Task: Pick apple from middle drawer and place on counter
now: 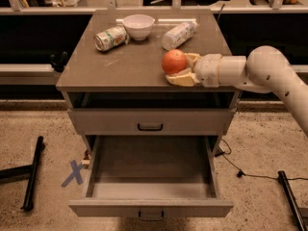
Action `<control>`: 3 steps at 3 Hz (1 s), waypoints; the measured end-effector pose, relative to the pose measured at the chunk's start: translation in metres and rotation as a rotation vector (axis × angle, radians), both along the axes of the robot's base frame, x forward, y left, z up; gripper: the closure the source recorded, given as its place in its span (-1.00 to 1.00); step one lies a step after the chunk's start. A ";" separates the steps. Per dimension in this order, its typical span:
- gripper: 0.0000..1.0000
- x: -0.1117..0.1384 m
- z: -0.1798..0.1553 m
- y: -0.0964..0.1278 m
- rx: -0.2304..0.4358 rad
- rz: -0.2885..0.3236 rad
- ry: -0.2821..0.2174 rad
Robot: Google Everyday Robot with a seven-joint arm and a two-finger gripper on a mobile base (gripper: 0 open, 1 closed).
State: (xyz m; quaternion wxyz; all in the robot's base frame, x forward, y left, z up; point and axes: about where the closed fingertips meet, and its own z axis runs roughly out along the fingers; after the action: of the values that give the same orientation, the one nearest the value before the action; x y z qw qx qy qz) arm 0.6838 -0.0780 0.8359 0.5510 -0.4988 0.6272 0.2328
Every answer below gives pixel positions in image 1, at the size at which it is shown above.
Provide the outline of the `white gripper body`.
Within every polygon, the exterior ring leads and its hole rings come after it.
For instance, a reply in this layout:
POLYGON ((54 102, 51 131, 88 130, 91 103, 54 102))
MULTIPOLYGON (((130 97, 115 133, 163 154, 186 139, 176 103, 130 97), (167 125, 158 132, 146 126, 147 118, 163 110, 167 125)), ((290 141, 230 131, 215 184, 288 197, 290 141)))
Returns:
POLYGON ((200 57, 193 69, 196 78, 206 88, 218 88, 218 64, 222 56, 220 54, 207 54, 200 57))

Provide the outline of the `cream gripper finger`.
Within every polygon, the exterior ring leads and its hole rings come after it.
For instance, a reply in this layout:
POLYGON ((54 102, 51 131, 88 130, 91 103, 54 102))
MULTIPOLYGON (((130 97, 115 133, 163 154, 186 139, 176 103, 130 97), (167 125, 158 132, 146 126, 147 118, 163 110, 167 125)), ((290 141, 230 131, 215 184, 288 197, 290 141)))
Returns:
POLYGON ((175 74, 167 74, 166 79, 170 84, 181 87, 193 87, 200 83, 190 68, 175 74))
POLYGON ((185 54, 190 69, 194 69, 196 62, 199 60, 200 55, 197 53, 186 53, 185 54))

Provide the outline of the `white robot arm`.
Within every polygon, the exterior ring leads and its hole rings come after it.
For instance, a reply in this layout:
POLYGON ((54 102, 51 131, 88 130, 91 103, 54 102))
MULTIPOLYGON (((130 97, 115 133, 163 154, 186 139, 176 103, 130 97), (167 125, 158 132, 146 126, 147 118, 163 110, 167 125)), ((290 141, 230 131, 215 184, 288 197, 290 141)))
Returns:
POLYGON ((175 86, 234 87, 258 93, 273 92, 308 136, 308 86, 285 56, 271 46, 255 48, 249 56, 185 54, 188 67, 167 74, 175 86))

